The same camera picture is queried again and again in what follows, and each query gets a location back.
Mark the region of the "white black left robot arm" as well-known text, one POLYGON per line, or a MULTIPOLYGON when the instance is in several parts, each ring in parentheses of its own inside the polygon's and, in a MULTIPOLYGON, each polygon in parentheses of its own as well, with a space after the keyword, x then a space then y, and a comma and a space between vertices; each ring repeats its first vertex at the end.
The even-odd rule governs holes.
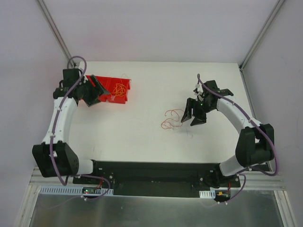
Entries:
POLYGON ((43 177, 83 175, 95 184, 100 172, 93 160, 79 158, 69 146, 72 117, 80 100, 90 107, 100 103, 100 96, 109 92, 95 75, 81 76, 80 69, 64 69, 63 79, 53 92, 54 109, 49 129, 41 144, 32 148, 33 157, 43 177))

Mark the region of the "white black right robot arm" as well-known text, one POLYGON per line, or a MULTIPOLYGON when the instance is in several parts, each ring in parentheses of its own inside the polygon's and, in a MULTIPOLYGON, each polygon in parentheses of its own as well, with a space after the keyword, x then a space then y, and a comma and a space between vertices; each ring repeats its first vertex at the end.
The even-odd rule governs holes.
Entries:
POLYGON ((229 89, 219 89, 214 80, 203 83, 198 79, 194 93, 196 98, 187 99, 181 122, 191 120, 191 126, 202 125, 207 121, 206 115, 217 110, 239 134, 234 156, 213 170, 212 178, 217 186, 225 186, 231 176, 250 169, 267 176, 277 175, 279 166, 272 125, 249 116, 237 104, 234 94, 229 89))

